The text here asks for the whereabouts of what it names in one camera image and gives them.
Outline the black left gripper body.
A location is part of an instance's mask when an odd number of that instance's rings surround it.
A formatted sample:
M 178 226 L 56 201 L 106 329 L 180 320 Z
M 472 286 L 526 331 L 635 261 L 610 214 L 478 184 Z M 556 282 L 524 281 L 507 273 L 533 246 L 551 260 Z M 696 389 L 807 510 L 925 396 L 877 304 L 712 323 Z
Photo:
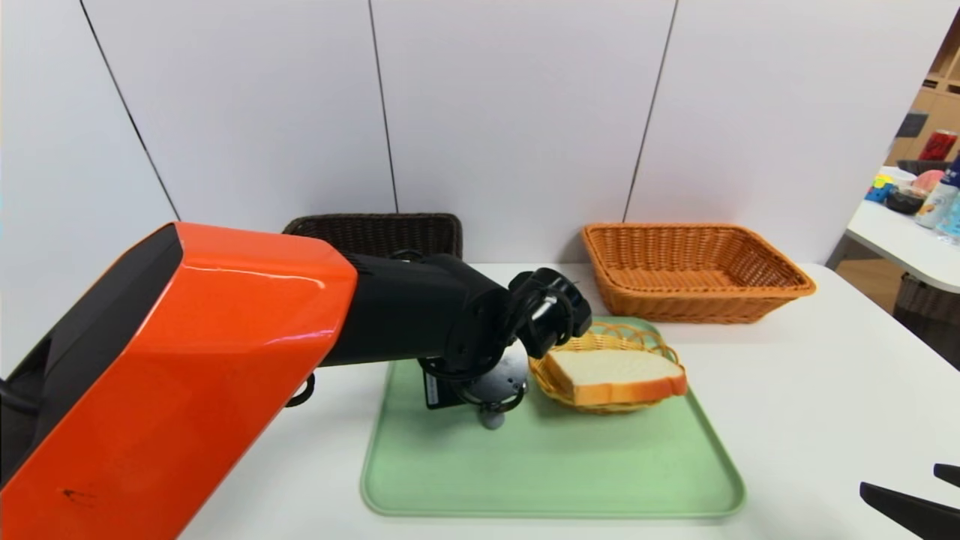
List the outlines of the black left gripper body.
M 429 410 L 466 406 L 462 397 L 463 384 L 459 380 L 438 377 L 430 371 L 431 358 L 419 358 L 418 365 L 423 376 L 423 395 Z

